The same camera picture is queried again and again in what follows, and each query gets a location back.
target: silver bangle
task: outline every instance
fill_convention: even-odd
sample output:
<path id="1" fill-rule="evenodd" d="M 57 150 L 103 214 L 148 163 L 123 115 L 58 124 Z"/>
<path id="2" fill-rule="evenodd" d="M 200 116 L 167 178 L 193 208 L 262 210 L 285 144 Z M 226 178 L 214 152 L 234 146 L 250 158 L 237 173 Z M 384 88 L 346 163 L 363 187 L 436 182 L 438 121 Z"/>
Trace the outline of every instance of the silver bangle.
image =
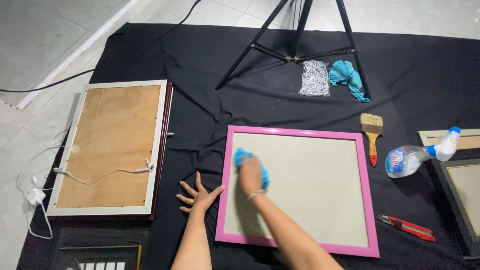
<path id="1" fill-rule="evenodd" d="M 263 192 L 265 192 L 265 190 L 261 189 L 261 190 L 255 192 L 255 193 L 250 194 L 250 196 L 248 196 L 247 201 L 250 200 L 251 198 L 253 198 L 255 195 L 258 195 L 258 194 L 263 193 Z"/>

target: tripod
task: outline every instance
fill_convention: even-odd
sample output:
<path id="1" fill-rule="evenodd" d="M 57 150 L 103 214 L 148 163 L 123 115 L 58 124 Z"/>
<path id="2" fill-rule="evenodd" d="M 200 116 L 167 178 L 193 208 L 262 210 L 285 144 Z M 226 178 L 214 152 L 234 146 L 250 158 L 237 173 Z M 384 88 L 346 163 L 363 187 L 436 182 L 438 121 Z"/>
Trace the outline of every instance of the tripod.
<path id="1" fill-rule="evenodd" d="M 340 49 L 335 49 L 335 50 L 329 50 L 329 51 L 324 51 L 321 53 L 313 54 L 313 55 L 307 55 L 307 56 L 297 56 L 297 47 L 299 44 L 299 40 L 301 38 L 301 35 L 303 34 L 303 30 L 305 29 L 305 25 L 307 23 L 307 18 L 310 13 L 310 8 L 312 7 L 313 0 L 305 0 L 305 4 L 303 5 L 303 10 L 301 11 L 300 19 L 298 22 L 298 27 L 295 32 L 294 39 L 292 40 L 292 43 L 289 48 L 289 52 L 287 56 L 281 55 L 263 45 L 260 45 L 257 43 L 258 39 L 263 35 L 267 27 L 272 23 L 273 19 L 278 15 L 278 13 L 282 10 L 282 8 L 285 6 L 285 4 L 288 2 L 288 0 L 281 0 L 280 3 L 278 3 L 277 7 L 273 10 L 272 14 L 268 17 L 268 19 L 265 21 L 264 25 L 260 30 L 258 30 L 257 34 L 253 37 L 253 39 L 250 41 L 248 44 L 247 48 L 241 53 L 241 55 L 238 57 L 238 59 L 233 63 L 233 65 L 230 67 L 230 69 L 227 71 L 227 73 L 223 76 L 223 78 L 220 80 L 220 82 L 215 86 L 216 90 L 219 90 L 222 88 L 225 83 L 227 82 L 228 78 L 230 75 L 233 73 L 233 71 L 237 68 L 237 66 L 240 64 L 240 62 L 245 58 L 247 53 L 251 50 L 257 50 L 259 52 L 268 54 L 274 58 L 280 59 L 284 61 L 285 63 L 287 62 L 294 62 L 294 63 L 301 63 L 304 61 L 309 61 L 309 60 L 315 60 L 319 58 L 324 58 L 324 57 L 330 57 L 330 56 L 337 56 L 337 55 L 345 55 L 345 54 L 350 54 L 353 53 L 353 56 L 355 58 L 355 62 L 357 64 L 357 69 L 360 75 L 360 79 L 362 81 L 363 89 L 365 92 L 365 96 L 367 98 L 370 98 L 370 92 L 368 90 L 367 86 L 367 81 L 365 80 L 365 75 L 363 73 L 363 69 L 360 65 L 360 60 L 357 54 L 357 47 L 355 46 L 355 39 L 353 38 L 353 33 L 352 33 L 352 28 L 350 27 L 350 22 L 348 21 L 348 16 L 347 16 L 347 11 L 345 10 L 345 5 L 343 4 L 343 0 L 336 0 L 336 4 L 338 6 L 338 11 L 340 11 L 340 16 L 342 17 L 342 22 L 343 26 L 345 28 L 345 32 L 347 34 L 348 40 L 350 42 L 350 47 L 343 47 Z"/>

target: crumpled blue cloth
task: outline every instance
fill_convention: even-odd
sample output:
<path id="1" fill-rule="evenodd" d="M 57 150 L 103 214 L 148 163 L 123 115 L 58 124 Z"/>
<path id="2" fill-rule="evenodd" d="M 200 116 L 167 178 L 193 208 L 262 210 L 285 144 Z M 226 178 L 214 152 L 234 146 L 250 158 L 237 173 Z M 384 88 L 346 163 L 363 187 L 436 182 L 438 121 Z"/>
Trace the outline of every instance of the crumpled blue cloth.
<path id="1" fill-rule="evenodd" d="M 237 152 L 235 152 L 235 155 L 234 155 L 235 164 L 237 165 L 237 167 L 241 166 L 241 158 L 242 158 L 243 155 L 245 155 L 247 160 L 249 160 L 250 157 L 253 155 L 253 153 L 245 151 L 245 149 L 243 149 L 243 147 L 238 148 Z M 267 187 L 270 184 L 270 179 L 268 178 L 268 172 L 265 169 L 265 167 L 263 166 L 263 164 L 260 165 L 260 168 L 262 169 L 262 189 L 267 190 Z"/>
<path id="2" fill-rule="evenodd" d="M 350 92 L 356 99 L 361 102 L 370 102 L 370 99 L 364 97 L 363 93 L 360 92 L 360 75 L 353 69 L 352 63 L 338 60 L 328 70 L 328 80 L 333 86 L 336 86 L 337 83 L 343 86 L 348 85 Z"/>

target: brush bristles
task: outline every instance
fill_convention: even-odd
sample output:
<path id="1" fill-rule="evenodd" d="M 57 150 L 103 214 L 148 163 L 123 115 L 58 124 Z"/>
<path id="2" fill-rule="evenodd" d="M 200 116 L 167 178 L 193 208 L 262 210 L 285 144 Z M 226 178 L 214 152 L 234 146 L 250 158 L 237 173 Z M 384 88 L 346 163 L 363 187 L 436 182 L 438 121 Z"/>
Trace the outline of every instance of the brush bristles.
<path id="1" fill-rule="evenodd" d="M 369 125 L 377 125 L 383 126 L 384 120 L 381 116 L 373 115 L 369 113 L 362 113 L 360 116 L 360 123 L 361 124 L 369 124 Z"/>

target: tripod leg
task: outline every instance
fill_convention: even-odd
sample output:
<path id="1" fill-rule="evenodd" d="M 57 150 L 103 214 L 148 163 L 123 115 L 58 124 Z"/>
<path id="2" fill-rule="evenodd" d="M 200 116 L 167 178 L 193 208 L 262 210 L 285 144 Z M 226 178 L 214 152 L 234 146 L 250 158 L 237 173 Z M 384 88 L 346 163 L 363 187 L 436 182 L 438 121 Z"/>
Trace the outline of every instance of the tripod leg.
<path id="1" fill-rule="evenodd" d="M 253 37 L 253 39 L 250 41 L 248 44 L 247 48 L 241 53 L 241 55 L 238 57 L 238 59 L 233 63 L 233 65 L 230 67 L 230 69 L 227 71 L 227 73 L 223 76 L 223 78 L 220 80 L 220 82 L 215 86 L 216 90 L 219 90 L 222 88 L 225 83 L 227 82 L 228 77 L 233 73 L 233 71 L 238 67 L 240 62 L 247 56 L 247 53 L 252 49 L 252 45 L 257 43 L 257 41 L 260 39 L 260 37 L 263 35 L 267 27 L 272 23 L 273 19 L 280 13 L 282 8 L 285 6 L 285 4 L 288 2 L 288 0 L 281 0 L 280 3 L 276 6 L 276 8 L 273 10 L 272 14 L 268 17 L 268 19 L 265 21 L 264 25 L 262 25 L 262 28 L 258 30 L 257 34 Z"/>
<path id="2" fill-rule="evenodd" d="M 299 19 L 299 25 L 297 27 L 297 31 L 295 31 L 295 38 L 293 39 L 292 44 L 290 45 L 290 52 L 288 56 L 290 58 L 295 58 L 297 56 L 297 47 L 299 45 L 299 40 L 301 35 L 303 34 L 303 30 L 305 29 L 305 25 L 307 24 L 308 14 L 310 13 L 310 8 L 312 7 L 313 0 L 305 0 L 305 4 L 303 5 L 303 9 L 301 11 L 301 16 Z"/>
<path id="3" fill-rule="evenodd" d="M 365 92 L 365 96 L 367 98 L 372 99 L 370 96 L 370 91 L 368 90 L 367 80 L 365 79 L 365 75 L 360 64 L 360 59 L 357 54 L 357 46 L 355 44 L 355 39 L 353 38 L 352 27 L 350 26 L 350 21 L 348 21 L 347 11 L 345 10 L 343 0 L 336 0 L 336 5 L 338 6 L 340 17 L 342 17 L 343 27 L 345 28 L 345 33 L 347 34 L 348 40 L 350 41 L 350 47 L 354 50 L 353 56 L 357 64 L 357 69 L 359 70 L 360 80 L 362 81 L 363 85 L 363 91 Z"/>

